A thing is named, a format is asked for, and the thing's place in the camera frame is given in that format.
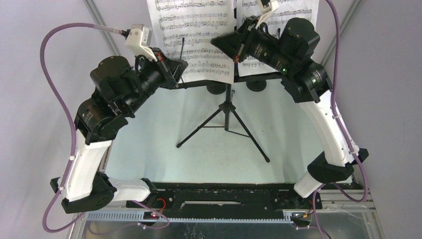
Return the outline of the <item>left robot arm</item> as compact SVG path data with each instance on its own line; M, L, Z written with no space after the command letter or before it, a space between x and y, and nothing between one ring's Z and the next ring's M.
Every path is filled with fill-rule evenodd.
M76 151L66 180L54 178L51 187L61 192L67 214L99 210L111 202L136 201L145 207L157 202L157 188L147 178L119 180L100 172L99 166L118 131L159 88L174 88L188 63L170 59L159 49L156 61L139 55L131 67L123 56L110 56L93 69L92 96L82 102L74 120Z

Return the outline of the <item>black music stand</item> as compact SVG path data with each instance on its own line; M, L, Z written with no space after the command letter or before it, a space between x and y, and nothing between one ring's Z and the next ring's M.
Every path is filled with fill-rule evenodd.
M248 81L267 81L272 79L280 79L282 77L282 74L280 73L266 73L266 74L259 74L259 75L251 75L251 76L235 76L234 81L236 83L240 82L248 82ZM186 138L184 138L181 142L179 142L176 147L180 148L186 141L188 141L194 134L196 134L200 129L202 128L208 128L207 123L210 122L215 116L217 116L219 113L224 113L224 125L222 128L224 128L225 131L234 133L237 135L242 135L241 133L230 131L229 130L229 123L230 123L230 116L234 115L237 121L241 124L243 129L246 131L245 137L252 140L254 145L257 147L257 149L260 151L262 156L264 157L264 160L269 163L270 159L265 154L264 150L261 148L261 146L258 144L256 139L253 137L252 133L249 131L247 126L244 124L238 113L235 111L236 107L232 103L232 97L234 95L234 90L232 89L231 84L226 84L226 91L225 91L225 101L218 106L218 109L209 116L201 125L199 125L193 132L191 132Z

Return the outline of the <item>sheet music page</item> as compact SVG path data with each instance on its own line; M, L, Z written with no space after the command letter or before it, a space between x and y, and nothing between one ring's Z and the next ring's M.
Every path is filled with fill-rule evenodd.
M288 20L294 17L305 18L313 25L316 25L319 0L280 0L278 3L279 8L265 21L268 25L269 33L274 37L278 37ZM247 17L253 15L259 16L260 14L261 11L258 1L238 0L236 2L236 19L238 27L242 25ZM242 63L238 64L238 74L241 77L273 72L275 72L273 68L252 57L248 57Z
M234 82L234 62L211 44L234 31L233 1L149 0L147 5L158 47L167 57L188 63L184 83Z

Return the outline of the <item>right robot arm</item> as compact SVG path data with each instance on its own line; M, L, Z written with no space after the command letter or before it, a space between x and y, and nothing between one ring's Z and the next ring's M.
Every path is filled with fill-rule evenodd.
M247 18L240 29L213 38L211 44L235 63L253 57L282 74L282 85L311 120L323 146L304 176L294 185L289 200L304 207L309 195L324 184L351 176L354 165L368 158L368 150L352 142L340 114L333 112L333 82L326 69L311 58L320 36L304 18L287 21L280 37L267 32L257 16Z

